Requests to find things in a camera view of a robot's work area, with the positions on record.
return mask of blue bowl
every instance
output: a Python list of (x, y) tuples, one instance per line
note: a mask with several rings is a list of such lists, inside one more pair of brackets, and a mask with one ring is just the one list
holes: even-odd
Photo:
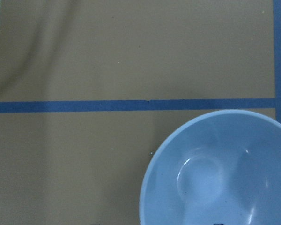
[(223, 110), (178, 128), (146, 171), (140, 224), (281, 224), (281, 124)]

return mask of bowl rim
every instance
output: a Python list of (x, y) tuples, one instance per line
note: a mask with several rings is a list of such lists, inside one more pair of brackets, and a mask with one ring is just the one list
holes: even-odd
[(252, 111), (248, 111), (248, 110), (240, 110), (240, 109), (227, 109), (227, 110), (217, 110), (217, 111), (213, 111), (213, 112), (208, 112), (205, 113), (201, 116), (195, 117), (194, 119), (191, 119), (190, 121), (186, 122), (185, 124), (181, 125), (178, 129), (176, 129), (173, 133), (171, 133), (164, 141), (163, 143), (158, 147), (158, 149), (156, 150), (155, 154), (153, 155), (147, 170), (145, 172), (143, 181), (142, 181), (142, 185), (141, 185), (141, 189), (140, 189), (140, 201), (139, 201), (139, 217), (140, 217), (140, 225), (145, 225), (145, 215), (144, 215), (144, 198), (146, 195), (146, 187), (148, 186), (148, 179), (150, 177), (150, 174), (152, 172), (153, 166), (155, 165), (155, 163), (158, 161), (159, 156), (161, 155), (162, 151), (164, 150), (164, 148), (179, 134), (181, 133), (183, 130), (185, 130), (187, 127), (205, 120), (207, 118), (210, 117), (214, 117), (214, 116), (218, 116), (218, 115), (225, 115), (225, 114), (242, 114), (242, 115), (249, 115), (249, 116), (253, 116), (259, 119), (263, 119), (267, 122), (270, 122), (271, 124), (273, 124), (274, 126), (278, 127), (279, 129), (281, 129), (281, 124), (279, 122), (277, 122), (276, 120), (265, 116), (263, 114), (260, 114), (258, 112), (252, 112)]

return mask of blue painter's tape line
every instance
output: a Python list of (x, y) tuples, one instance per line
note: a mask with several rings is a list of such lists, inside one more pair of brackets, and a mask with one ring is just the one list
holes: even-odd
[(276, 120), (281, 123), (281, 0), (273, 0)]
[(0, 113), (275, 108), (275, 98), (0, 102)]

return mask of light blue plastic bowl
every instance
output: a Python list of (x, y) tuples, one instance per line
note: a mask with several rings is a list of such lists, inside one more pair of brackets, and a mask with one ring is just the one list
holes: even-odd
[(140, 192), (141, 225), (281, 225), (281, 124), (223, 110), (171, 134)]

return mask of blue tape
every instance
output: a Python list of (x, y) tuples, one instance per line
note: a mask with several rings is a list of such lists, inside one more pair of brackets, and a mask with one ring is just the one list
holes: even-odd
[(281, 123), (281, 0), (273, 0), (276, 120)]
[(275, 108), (275, 98), (0, 102), (0, 113)]

